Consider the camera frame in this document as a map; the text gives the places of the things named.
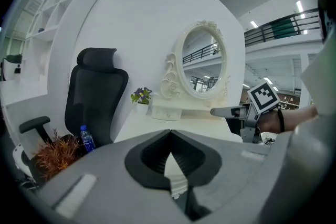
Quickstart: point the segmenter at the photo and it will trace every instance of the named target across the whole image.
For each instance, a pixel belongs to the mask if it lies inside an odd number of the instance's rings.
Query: white desk
[[[151,133],[160,130],[183,130],[191,133],[204,135],[212,138],[242,142],[242,138],[230,132],[229,126],[221,118],[214,120],[202,120],[195,118],[181,117],[179,121],[163,121],[151,117],[151,108],[147,115],[139,115],[133,109],[122,126],[115,143],[138,135]],[[172,154],[169,155],[164,176],[171,181],[172,197],[178,198],[180,194],[187,191],[187,179],[176,163]]]

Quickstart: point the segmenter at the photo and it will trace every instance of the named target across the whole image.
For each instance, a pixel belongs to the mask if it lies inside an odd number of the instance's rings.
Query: mesh chair back
[[[96,147],[112,143],[112,118],[126,88],[128,74],[114,68],[116,49],[87,48],[77,57],[71,73],[65,125],[76,135],[86,125]]]

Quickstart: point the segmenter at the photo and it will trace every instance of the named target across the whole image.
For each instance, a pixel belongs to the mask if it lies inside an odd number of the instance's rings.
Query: ceiling light
[[[302,7],[302,4],[301,4],[301,1],[297,1],[296,5],[298,6],[299,12],[303,12],[303,7]]]
[[[254,21],[252,21],[251,24],[254,26],[254,28],[258,28],[257,24]]]
[[[273,82],[271,82],[270,79],[267,77],[264,77],[264,80],[266,80],[269,84],[273,84]]]

